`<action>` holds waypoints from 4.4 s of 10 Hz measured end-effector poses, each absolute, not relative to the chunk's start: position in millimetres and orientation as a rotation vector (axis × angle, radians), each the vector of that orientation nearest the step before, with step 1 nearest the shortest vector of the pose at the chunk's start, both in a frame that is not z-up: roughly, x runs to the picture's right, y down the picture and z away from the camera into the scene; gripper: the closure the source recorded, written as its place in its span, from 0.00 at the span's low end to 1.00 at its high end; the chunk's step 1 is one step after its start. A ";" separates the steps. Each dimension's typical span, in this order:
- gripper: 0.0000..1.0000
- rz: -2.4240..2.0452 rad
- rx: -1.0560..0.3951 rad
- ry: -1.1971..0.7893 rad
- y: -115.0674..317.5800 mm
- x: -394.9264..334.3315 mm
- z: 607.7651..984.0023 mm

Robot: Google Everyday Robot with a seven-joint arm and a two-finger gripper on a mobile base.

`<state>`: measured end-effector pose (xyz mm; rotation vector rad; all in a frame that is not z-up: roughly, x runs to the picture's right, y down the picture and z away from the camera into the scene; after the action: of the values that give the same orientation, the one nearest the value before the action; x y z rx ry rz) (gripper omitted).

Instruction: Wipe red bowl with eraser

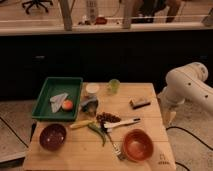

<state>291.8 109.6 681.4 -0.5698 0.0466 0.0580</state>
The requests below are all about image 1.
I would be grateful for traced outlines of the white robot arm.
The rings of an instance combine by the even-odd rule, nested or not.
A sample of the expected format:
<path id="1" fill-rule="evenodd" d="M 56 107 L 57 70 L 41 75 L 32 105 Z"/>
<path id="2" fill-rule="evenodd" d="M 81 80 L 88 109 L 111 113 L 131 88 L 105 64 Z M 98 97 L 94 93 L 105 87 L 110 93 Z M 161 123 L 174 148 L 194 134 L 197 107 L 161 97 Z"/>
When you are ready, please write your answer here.
<path id="1" fill-rule="evenodd" d="M 175 108 L 182 105 L 186 99 L 213 114 L 213 88 L 205 84 L 207 78 L 208 69 L 200 62 L 174 68 L 166 74 L 166 86 L 157 95 L 165 126 L 175 118 Z"/>

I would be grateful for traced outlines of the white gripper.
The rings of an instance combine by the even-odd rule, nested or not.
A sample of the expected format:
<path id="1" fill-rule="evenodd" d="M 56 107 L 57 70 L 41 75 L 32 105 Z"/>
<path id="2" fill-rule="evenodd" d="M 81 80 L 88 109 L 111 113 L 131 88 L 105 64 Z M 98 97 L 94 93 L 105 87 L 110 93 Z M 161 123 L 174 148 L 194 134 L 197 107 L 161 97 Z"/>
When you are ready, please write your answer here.
<path id="1" fill-rule="evenodd" d="M 164 125 L 168 126 L 176 116 L 176 108 L 182 105 L 185 100 L 182 99 L 178 102 L 168 100 L 163 92 L 159 93 L 157 98 L 160 104 L 162 116 L 164 117 Z"/>

